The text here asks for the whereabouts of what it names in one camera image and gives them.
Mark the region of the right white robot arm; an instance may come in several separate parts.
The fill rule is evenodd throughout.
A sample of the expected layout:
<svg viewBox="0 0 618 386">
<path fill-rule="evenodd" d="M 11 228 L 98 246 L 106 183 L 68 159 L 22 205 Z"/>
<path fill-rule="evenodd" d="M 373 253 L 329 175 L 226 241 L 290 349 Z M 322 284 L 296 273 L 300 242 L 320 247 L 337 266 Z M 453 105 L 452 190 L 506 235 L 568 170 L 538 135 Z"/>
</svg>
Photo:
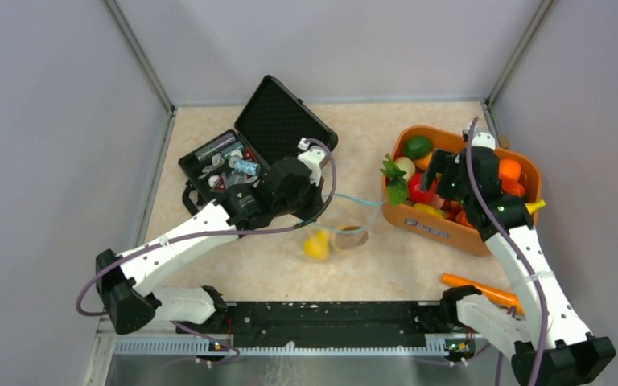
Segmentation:
<svg viewBox="0 0 618 386">
<path fill-rule="evenodd" d="M 523 200 L 502 191 L 494 149 L 436 150 L 422 177 L 428 188 L 458 201 L 468 222 L 499 261 L 523 309 L 517 320 L 475 286 L 446 290 L 439 319 L 449 331 L 466 326 L 506 359 L 521 385 L 591 383 L 616 356 L 608 337 L 596 337 L 564 295 L 546 260 Z"/>
</svg>

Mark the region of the brown potato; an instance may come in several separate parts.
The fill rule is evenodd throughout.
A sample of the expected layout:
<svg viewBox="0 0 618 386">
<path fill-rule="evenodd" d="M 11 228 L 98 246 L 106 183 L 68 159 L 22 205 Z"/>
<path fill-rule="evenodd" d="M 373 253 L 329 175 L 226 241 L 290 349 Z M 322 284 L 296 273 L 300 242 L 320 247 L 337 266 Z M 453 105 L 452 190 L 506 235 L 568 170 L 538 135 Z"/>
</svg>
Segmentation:
<svg viewBox="0 0 618 386">
<path fill-rule="evenodd" d="M 337 228 L 332 233 L 332 247 L 337 251 L 352 250 L 358 248 L 369 239 L 366 228 L 357 225 L 347 225 Z"/>
</svg>

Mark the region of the clear zip top bag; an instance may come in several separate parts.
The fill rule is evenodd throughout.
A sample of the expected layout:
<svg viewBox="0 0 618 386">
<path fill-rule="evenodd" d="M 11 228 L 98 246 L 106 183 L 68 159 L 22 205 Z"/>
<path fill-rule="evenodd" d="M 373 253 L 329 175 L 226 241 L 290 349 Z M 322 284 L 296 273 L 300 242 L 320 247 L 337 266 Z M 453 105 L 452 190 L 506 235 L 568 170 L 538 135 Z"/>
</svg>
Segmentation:
<svg viewBox="0 0 618 386">
<path fill-rule="evenodd" d="M 374 225 L 377 222 L 381 207 L 385 204 L 384 200 L 367 200 L 357 198 L 351 195 L 336 193 L 328 209 L 315 221 L 304 228 L 293 231 L 290 234 L 290 250 L 293 255 L 306 262 L 327 262 L 335 261 L 350 253 L 354 253 L 362 249 L 364 245 L 345 251 L 337 251 L 332 247 L 332 233 L 339 227 L 347 225 L 357 225 L 367 229 L 369 239 L 373 234 Z M 315 231 L 319 229 L 328 230 L 330 232 L 331 255 L 325 261 L 317 261 L 306 257 L 303 253 L 303 242 Z"/>
</svg>

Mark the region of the yellow orange peach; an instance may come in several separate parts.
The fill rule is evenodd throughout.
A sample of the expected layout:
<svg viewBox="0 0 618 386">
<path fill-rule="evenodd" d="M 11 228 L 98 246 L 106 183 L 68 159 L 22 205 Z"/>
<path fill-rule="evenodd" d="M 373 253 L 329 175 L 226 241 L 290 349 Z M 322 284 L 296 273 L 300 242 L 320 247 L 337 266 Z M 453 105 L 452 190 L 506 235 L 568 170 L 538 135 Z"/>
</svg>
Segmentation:
<svg viewBox="0 0 618 386">
<path fill-rule="evenodd" d="M 327 260 L 331 255 L 330 232 L 324 229 L 313 232 L 303 242 L 303 253 L 317 261 Z"/>
</svg>

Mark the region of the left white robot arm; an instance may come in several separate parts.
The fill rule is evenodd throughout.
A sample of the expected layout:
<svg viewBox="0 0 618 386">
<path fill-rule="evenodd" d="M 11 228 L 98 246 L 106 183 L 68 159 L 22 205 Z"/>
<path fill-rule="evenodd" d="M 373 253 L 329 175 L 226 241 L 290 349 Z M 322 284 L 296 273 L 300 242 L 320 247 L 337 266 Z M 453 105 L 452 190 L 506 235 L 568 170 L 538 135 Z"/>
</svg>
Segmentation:
<svg viewBox="0 0 618 386">
<path fill-rule="evenodd" d="M 313 150 L 282 158 L 253 183 L 230 185 L 191 219 L 129 251 L 106 249 L 95 259 L 94 285 L 119 335 L 152 321 L 198 324 L 216 332 L 226 312 L 210 289 L 168 289 L 164 279 L 196 258 L 241 236 L 270 234 L 270 222 L 293 215 L 313 221 L 323 208 L 322 163 Z"/>
</svg>

